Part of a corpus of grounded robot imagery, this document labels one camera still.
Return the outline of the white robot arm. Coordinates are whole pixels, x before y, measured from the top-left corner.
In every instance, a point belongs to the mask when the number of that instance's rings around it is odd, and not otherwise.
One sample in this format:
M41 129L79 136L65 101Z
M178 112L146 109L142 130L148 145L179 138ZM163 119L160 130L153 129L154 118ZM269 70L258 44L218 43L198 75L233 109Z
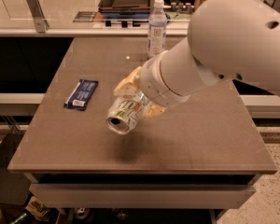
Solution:
M259 0L207 0L193 13L188 36L141 67L114 90L142 92L147 116L197 91L240 80L280 97L280 13Z

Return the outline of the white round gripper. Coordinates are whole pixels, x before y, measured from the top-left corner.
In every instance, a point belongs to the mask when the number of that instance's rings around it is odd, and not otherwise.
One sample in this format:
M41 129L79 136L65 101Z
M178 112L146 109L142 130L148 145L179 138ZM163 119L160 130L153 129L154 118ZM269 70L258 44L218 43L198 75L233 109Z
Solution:
M165 84L161 61L166 53L167 50L146 61L142 67L136 67L113 91L115 96L134 96L141 90L151 101L143 109L144 119L157 117L166 111L166 107L175 107L189 99L188 95L176 94Z

